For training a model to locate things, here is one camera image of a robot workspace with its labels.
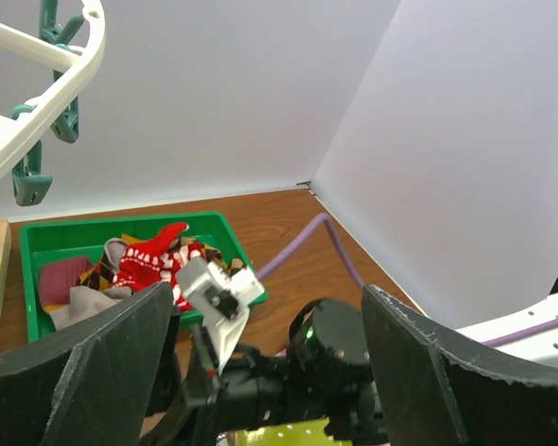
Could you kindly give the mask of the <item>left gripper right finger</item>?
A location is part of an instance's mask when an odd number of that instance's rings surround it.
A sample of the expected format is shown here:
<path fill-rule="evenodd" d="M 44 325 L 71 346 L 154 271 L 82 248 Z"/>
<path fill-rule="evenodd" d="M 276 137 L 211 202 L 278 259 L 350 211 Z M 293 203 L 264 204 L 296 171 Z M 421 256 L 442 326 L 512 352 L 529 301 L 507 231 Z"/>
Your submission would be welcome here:
<path fill-rule="evenodd" d="M 487 347 L 376 285 L 365 339 L 392 445 L 558 445 L 558 369 Z"/>

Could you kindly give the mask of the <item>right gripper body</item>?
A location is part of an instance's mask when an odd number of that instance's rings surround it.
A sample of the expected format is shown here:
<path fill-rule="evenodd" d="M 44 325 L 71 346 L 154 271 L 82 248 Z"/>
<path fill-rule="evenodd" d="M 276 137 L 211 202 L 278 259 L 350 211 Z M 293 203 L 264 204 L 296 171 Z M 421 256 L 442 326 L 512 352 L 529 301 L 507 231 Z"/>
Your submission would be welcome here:
<path fill-rule="evenodd" d="M 214 445 L 226 432 L 325 419 L 326 436 L 354 445 L 388 442 L 361 312 L 332 298 L 307 303 L 282 356 L 239 344 L 221 364 L 212 336 L 191 328 L 188 371 L 151 445 Z"/>

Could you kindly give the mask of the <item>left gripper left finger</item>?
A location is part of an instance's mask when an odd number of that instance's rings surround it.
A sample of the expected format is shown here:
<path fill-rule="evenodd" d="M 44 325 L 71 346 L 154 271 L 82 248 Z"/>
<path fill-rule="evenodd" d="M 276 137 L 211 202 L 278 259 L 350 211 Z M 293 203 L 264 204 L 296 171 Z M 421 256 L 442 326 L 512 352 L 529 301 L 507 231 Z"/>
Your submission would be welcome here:
<path fill-rule="evenodd" d="M 0 445 L 136 445 L 172 314 L 158 283 L 0 354 Z"/>

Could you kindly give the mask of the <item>brown argyle sock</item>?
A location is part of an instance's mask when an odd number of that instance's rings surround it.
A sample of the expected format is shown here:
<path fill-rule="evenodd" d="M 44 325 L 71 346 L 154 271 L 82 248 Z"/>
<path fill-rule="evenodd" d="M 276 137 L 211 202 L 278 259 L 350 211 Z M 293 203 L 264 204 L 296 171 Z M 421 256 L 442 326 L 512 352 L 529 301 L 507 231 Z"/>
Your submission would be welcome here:
<path fill-rule="evenodd" d="M 238 257 L 233 258 L 230 262 L 226 262 L 219 249 L 206 243 L 203 244 L 202 253 L 208 263 L 213 262 L 229 277 L 237 274 L 246 266 L 245 262 Z"/>
<path fill-rule="evenodd" d="M 114 276 L 119 266 L 104 256 L 97 265 L 83 272 L 76 280 L 76 286 L 85 286 L 97 291 L 105 291 L 113 287 Z"/>

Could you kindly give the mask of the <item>purple yellow striped sock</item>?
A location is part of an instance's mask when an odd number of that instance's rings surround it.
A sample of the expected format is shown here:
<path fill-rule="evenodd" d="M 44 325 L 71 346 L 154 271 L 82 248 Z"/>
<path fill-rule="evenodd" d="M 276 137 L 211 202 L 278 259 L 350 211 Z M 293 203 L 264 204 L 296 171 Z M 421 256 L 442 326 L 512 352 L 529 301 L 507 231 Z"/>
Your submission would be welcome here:
<path fill-rule="evenodd" d="M 80 276 L 93 267 L 87 256 L 65 258 L 42 266 L 38 275 L 38 298 L 49 312 L 70 304 L 70 290 Z"/>

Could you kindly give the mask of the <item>red patterned sock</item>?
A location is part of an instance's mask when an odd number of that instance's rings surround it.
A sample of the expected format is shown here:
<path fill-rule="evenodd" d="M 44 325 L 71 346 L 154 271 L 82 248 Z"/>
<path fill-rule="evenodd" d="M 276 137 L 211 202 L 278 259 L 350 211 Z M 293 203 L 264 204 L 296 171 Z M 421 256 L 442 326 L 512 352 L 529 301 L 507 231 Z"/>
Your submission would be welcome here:
<path fill-rule="evenodd" d="M 120 262 L 120 270 L 114 276 L 113 287 L 129 287 L 137 293 L 150 285 L 161 282 L 159 277 L 160 256 L 172 251 L 169 246 L 189 228 L 184 222 L 163 227 L 150 240 L 132 243 Z"/>

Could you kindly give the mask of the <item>white round sock hanger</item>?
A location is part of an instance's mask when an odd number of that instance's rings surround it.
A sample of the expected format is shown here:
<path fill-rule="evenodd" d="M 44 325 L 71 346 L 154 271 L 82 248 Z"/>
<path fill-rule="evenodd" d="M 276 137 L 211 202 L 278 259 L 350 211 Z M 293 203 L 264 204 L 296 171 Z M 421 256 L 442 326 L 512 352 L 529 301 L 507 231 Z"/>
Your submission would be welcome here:
<path fill-rule="evenodd" d="M 49 207 L 80 178 L 105 48 L 101 1 L 0 1 L 0 214 Z"/>

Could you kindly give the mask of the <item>green scalloped plate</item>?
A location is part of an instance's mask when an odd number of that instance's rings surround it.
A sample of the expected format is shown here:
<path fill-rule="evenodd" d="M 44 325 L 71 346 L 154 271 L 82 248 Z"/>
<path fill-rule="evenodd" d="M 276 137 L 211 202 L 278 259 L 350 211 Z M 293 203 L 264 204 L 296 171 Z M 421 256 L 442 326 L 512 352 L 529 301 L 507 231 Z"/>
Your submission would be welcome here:
<path fill-rule="evenodd" d="M 349 440 L 336 440 L 325 433 L 327 419 L 296 424 L 261 427 L 237 431 L 230 435 L 229 444 L 237 446 L 351 446 Z"/>

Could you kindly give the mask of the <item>green plastic tray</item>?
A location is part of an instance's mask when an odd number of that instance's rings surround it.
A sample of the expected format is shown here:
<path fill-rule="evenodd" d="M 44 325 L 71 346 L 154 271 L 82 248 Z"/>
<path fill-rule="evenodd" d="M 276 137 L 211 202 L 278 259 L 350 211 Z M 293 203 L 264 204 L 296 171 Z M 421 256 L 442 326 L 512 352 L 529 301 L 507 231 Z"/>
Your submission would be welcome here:
<path fill-rule="evenodd" d="M 25 224 L 20 228 L 20 258 L 26 306 L 27 338 L 36 341 L 54 332 L 50 317 L 39 299 L 41 268 L 74 256 L 100 260 L 103 245 L 124 234 L 140 240 L 154 237 L 161 228 L 175 223 L 189 225 L 186 234 L 220 250 L 227 262 L 239 258 L 252 262 L 225 216 L 218 212 L 93 218 Z"/>

